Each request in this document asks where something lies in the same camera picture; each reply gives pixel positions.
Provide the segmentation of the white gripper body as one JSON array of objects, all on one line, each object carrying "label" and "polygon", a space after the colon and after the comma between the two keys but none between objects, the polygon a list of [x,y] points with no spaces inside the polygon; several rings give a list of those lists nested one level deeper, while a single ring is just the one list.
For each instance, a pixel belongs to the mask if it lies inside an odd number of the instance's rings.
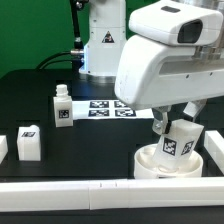
[{"label": "white gripper body", "polygon": [[135,110],[223,96],[224,57],[205,63],[194,53],[193,47],[131,37],[122,51],[115,95]]}]

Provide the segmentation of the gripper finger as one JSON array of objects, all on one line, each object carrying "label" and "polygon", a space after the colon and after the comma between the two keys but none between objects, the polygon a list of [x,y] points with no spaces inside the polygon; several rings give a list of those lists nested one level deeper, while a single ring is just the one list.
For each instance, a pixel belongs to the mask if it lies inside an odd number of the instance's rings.
[{"label": "gripper finger", "polygon": [[154,117],[152,129],[158,135],[169,133],[171,121],[168,119],[168,113],[170,110],[170,106],[160,106],[152,109]]},{"label": "gripper finger", "polygon": [[188,102],[183,113],[187,120],[195,120],[207,103],[206,99]]}]

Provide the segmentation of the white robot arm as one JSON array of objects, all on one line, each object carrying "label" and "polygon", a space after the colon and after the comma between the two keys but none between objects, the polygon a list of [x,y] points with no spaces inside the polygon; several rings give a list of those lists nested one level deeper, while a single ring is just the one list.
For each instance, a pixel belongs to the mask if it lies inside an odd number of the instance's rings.
[{"label": "white robot arm", "polygon": [[158,134],[169,130],[171,106],[187,103],[196,117],[192,107],[224,95],[224,0],[158,0],[128,21],[118,1],[90,0],[82,73],[114,80],[130,108],[152,109]]}]

